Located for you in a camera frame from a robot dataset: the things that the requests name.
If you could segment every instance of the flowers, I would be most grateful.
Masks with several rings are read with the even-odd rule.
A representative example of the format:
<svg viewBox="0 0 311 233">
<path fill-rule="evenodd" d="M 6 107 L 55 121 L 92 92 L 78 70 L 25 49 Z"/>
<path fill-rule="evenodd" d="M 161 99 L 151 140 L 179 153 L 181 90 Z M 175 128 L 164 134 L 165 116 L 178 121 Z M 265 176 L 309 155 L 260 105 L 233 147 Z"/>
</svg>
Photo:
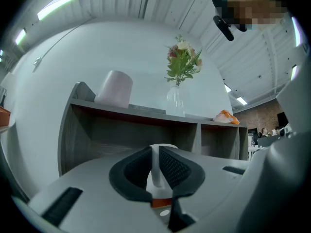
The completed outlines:
<svg viewBox="0 0 311 233">
<path fill-rule="evenodd" d="M 181 35 L 175 37 L 177 44 L 169 47 L 167 60 L 169 61 L 167 81 L 174 81 L 180 85 L 186 79 L 193 79 L 193 74 L 199 73 L 202 69 L 202 59 L 199 59 L 202 50 L 195 53 L 189 42 Z"/>
</svg>

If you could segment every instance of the ceiling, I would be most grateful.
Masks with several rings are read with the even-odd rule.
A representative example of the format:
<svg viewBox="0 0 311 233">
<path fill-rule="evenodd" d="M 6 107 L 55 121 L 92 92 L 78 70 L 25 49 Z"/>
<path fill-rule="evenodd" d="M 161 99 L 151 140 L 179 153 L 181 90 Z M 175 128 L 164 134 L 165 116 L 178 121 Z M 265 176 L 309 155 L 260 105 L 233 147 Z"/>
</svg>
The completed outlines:
<svg viewBox="0 0 311 233">
<path fill-rule="evenodd" d="M 38 21 L 37 13 L 52 0 L 29 0 L 8 29 L 1 48 L 6 51 L 5 68 L 11 70 L 18 59 L 43 39 L 65 27 L 105 15 L 119 15 L 160 22 L 186 31 L 201 40 L 232 91 L 233 112 L 274 99 L 290 80 L 295 64 L 292 51 L 294 27 L 289 15 L 277 25 L 245 33 L 232 28 L 234 41 L 228 41 L 213 22 L 211 0 L 74 0 Z M 20 46 L 14 39 L 22 28 L 27 35 Z M 236 98 L 243 97 L 247 106 Z"/>
</svg>

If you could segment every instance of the glass vase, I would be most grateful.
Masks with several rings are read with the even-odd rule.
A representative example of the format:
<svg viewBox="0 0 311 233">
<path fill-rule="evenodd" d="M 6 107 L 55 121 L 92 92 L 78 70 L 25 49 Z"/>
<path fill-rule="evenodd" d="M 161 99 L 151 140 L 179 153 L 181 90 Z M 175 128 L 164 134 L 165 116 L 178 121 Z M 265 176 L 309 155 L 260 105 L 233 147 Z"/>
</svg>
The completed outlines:
<svg viewBox="0 0 311 233">
<path fill-rule="evenodd" d="M 180 96 L 179 86 L 170 88 L 166 97 L 166 114 L 177 117 L 185 117 L 184 103 Z"/>
</svg>

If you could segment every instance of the gray shelf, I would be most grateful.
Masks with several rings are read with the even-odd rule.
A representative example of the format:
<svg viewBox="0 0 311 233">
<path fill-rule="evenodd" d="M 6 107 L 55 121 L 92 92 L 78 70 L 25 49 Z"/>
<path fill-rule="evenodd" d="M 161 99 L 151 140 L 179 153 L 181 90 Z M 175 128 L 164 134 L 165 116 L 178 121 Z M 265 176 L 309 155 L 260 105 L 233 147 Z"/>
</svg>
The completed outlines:
<svg viewBox="0 0 311 233">
<path fill-rule="evenodd" d="M 155 143 L 229 159 L 247 158 L 247 128 L 94 103 L 95 94 L 77 83 L 65 107 L 58 143 L 59 174 L 88 160 Z"/>
</svg>

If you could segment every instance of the brick wall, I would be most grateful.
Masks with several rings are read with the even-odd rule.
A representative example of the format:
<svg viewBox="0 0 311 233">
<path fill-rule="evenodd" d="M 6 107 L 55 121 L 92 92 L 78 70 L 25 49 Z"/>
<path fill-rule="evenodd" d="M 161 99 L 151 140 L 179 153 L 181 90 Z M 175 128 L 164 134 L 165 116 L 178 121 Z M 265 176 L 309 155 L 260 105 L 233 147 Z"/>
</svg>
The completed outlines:
<svg viewBox="0 0 311 233">
<path fill-rule="evenodd" d="M 248 129 L 257 128 L 257 131 L 261 132 L 262 128 L 266 128 L 268 132 L 272 132 L 278 126 L 277 115 L 281 112 L 283 112 L 281 106 L 274 99 L 257 107 L 236 113 L 234 116 L 241 123 L 246 123 Z"/>
</svg>

